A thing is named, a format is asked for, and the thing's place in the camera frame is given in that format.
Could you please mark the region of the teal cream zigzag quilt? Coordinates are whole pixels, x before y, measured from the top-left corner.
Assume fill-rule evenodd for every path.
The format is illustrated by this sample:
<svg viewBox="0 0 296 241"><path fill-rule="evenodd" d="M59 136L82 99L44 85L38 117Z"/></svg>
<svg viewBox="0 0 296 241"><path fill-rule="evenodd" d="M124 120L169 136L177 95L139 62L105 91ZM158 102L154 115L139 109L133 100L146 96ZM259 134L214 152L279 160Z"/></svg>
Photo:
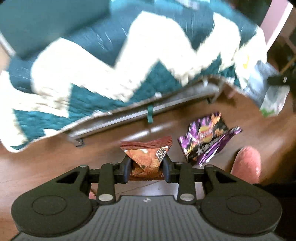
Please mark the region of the teal cream zigzag quilt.
<svg viewBox="0 0 296 241"><path fill-rule="evenodd" d="M263 30L225 1L109 1L106 15L1 72L12 153L92 117L218 76L241 89L267 58Z"/></svg>

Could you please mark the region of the metal bench frame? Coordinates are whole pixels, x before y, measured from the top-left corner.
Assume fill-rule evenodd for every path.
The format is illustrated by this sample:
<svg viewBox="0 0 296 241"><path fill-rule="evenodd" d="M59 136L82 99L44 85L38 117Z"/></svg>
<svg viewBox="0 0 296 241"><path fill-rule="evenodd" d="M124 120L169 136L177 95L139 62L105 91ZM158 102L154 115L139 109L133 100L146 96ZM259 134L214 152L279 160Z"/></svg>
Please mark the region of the metal bench frame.
<svg viewBox="0 0 296 241"><path fill-rule="evenodd" d="M112 114L92 117L66 132L67 140L76 147L84 146L84 138L95 133L124 125L143 118L149 123L156 114L163 113L187 102L207 99L214 102L225 88L226 83L215 78L204 77L182 90L156 100L117 111Z"/></svg>

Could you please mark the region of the purple orange snack bag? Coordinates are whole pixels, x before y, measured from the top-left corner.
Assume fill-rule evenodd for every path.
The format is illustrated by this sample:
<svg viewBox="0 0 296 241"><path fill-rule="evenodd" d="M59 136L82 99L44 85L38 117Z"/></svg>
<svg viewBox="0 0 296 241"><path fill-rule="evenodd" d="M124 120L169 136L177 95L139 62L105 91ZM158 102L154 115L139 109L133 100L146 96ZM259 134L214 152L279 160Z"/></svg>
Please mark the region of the purple orange snack bag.
<svg viewBox="0 0 296 241"><path fill-rule="evenodd" d="M239 126L227 127L221 113L216 112L190 123L188 131L178 137L178 142L188 163L203 166L241 132Z"/></svg>

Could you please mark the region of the pink desk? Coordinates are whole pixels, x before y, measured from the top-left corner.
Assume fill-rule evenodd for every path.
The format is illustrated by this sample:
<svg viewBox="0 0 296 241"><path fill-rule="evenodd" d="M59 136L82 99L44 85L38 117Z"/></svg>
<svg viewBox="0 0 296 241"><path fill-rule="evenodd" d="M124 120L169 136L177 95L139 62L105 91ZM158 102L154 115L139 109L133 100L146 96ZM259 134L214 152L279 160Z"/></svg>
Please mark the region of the pink desk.
<svg viewBox="0 0 296 241"><path fill-rule="evenodd" d="M270 49L283 26L285 25L293 5L287 0L273 0L261 24L267 50Z"/></svg>

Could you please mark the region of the dark teal trash bin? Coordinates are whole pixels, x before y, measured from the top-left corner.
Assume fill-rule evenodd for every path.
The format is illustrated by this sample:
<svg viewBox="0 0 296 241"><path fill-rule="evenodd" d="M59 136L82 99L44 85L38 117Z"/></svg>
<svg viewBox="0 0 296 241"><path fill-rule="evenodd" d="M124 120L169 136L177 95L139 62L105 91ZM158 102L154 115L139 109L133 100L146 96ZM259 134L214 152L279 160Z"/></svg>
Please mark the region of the dark teal trash bin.
<svg viewBox="0 0 296 241"><path fill-rule="evenodd" d="M1 45L9 56L27 58L59 37L94 22L109 1L1 2Z"/></svg>

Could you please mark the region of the orange brown chip bag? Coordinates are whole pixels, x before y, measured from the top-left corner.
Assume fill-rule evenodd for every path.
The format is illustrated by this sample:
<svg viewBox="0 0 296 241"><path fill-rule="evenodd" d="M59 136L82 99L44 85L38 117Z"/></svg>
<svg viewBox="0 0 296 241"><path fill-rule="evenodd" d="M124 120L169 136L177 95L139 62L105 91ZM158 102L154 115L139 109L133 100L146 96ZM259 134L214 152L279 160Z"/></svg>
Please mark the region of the orange brown chip bag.
<svg viewBox="0 0 296 241"><path fill-rule="evenodd" d="M171 136L149 142L122 141L120 148L132 159L130 180L163 180L161 164L172 144Z"/></svg>

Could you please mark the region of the white plastic bag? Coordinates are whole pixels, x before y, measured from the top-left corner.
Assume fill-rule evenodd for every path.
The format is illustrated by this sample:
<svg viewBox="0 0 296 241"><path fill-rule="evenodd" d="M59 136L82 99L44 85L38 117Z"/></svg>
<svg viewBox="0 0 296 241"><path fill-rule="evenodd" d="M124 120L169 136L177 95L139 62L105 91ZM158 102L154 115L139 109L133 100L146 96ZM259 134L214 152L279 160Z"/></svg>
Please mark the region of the white plastic bag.
<svg viewBox="0 0 296 241"><path fill-rule="evenodd" d="M292 95L292 107L295 111L295 61L281 73L292 57L290 47L276 41L267 53L267 62L257 62L251 72L244 93L265 117L278 115L289 94Z"/></svg>

